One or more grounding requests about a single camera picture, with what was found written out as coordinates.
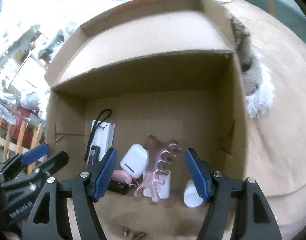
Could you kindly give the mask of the brown cardboard box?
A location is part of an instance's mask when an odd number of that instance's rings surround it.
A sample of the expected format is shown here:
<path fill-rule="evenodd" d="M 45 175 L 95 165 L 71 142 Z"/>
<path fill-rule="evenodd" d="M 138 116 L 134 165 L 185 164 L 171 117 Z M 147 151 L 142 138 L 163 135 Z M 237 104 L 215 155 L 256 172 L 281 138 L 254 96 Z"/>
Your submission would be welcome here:
<path fill-rule="evenodd" d="M 49 66 L 45 139 L 76 176 L 92 121 L 109 108 L 120 158 L 150 135 L 243 179 L 246 114 L 227 9 L 215 0 L 134 0 L 78 27 Z"/>

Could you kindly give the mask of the black device with strap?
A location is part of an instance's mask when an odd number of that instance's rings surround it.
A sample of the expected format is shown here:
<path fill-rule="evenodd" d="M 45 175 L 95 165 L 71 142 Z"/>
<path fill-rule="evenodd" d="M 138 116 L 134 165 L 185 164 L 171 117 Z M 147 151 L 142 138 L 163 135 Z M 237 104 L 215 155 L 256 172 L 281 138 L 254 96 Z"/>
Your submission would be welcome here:
<path fill-rule="evenodd" d="M 106 108 L 92 121 L 90 138 L 88 139 L 84 161 L 88 170 L 97 161 L 101 161 L 112 147 L 115 125 L 106 122 L 112 110 Z"/>

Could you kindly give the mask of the white remote control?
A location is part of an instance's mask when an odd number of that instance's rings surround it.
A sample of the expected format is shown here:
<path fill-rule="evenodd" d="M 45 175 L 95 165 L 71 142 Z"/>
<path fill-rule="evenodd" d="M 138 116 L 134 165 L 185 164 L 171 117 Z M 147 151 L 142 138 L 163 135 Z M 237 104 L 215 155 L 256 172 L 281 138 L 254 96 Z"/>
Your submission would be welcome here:
<path fill-rule="evenodd" d="M 112 147 L 114 129 L 115 124 L 109 122 L 103 122 L 96 129 L 90 149 L 94 161 L 101 161 L 107 150 Z"/>

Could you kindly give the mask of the white earbuds charging case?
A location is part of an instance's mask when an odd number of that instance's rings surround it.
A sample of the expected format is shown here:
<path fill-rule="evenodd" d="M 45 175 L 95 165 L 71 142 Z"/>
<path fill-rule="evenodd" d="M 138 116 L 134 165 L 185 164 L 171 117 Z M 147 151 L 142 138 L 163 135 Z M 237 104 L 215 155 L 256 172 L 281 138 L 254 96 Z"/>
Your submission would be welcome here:
<path fill-rule="evenodd" d="M 133 144 L 120 161 L 120 167 L 133 179 L 138 179 L 147 169 L 148 162 L 147 150 L 140 144 Z"/>

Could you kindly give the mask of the white rectangular container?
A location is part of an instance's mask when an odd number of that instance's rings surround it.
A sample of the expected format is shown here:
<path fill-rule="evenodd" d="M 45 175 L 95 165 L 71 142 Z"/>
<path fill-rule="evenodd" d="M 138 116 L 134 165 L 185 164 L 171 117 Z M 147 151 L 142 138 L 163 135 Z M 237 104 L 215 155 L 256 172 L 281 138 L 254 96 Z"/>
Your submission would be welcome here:
<path fill-rule="evenodd" d="M 143 179 L 147 174 L 147 170 L 143 172 Z M 168 175 L 160 175 L 159 178 L 164 180 L 163 185 L 157 185 L 157 193 L 160 199 L 167 199 L 170 196 L 170 186 L 171 186 L 171 171 Z M 143 196 L 151 198 L 150 189 L 144 189 Z"/>

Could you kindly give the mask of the white round jar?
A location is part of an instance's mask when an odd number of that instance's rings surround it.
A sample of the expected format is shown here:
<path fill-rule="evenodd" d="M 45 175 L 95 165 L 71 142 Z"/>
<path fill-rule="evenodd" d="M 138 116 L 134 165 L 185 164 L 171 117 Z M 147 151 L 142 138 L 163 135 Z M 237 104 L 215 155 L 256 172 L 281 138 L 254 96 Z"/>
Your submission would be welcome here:
<path fill-rule="evenodd" d="M 190 208 L 199 207 L 203 203 L 203 198 L 201 198 L 196 190 L 196 187 L 192 180 L 186 183 L 186 188 L 183 195 L 184 204 Z"/>

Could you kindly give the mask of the wooden chair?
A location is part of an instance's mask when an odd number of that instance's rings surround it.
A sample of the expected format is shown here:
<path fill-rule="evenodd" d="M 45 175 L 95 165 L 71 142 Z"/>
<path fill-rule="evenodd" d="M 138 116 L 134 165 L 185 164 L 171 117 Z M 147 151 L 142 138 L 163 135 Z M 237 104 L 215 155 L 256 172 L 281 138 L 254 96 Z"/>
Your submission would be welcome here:
<path fill-rule="evenodd" d="M 18 124 L 9 124 L 0 117 L 0 164 L 15 154 L 24 154 L 40 145 L 43 124 L 20 116 Z"/>

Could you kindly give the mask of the pink oval object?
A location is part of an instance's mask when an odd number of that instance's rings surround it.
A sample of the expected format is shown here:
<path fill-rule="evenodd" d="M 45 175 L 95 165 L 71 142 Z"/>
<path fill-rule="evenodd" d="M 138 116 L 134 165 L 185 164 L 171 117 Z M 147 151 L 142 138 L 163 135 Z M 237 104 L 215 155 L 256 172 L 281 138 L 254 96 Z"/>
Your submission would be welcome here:
<path fill-rule="evenodd" d="M 130 185 L 132 183 L 132 176 L 124 170 L 114 170 L 111 178 L 113 181 Z"/>

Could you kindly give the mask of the teal cushion with orange stripe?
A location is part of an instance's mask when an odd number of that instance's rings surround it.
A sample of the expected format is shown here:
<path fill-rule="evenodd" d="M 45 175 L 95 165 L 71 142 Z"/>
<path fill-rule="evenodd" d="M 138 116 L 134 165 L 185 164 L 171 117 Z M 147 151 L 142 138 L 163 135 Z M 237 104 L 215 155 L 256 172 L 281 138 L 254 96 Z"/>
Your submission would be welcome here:
<path fill-rule="evenodd" d="M 282 0 L 245 0 L 292 30 L 306 44 L 306 17 Z"/>

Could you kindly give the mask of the white fluffy patterned blanket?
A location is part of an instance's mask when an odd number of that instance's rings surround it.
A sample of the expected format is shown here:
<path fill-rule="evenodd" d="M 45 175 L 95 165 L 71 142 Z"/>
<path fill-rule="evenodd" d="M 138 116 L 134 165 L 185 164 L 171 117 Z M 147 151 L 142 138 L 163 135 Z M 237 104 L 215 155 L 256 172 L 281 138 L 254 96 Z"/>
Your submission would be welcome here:
<path fill-rule="evenodd" d="M 259 55 L 252 44 L 251 32 L 236 16 L 228 16 L 235 38 L 245 89 L 246 111 L 250 118 L 259 118 L 273 106 L 275 88 L 270 69 L 260 63 Z"/>

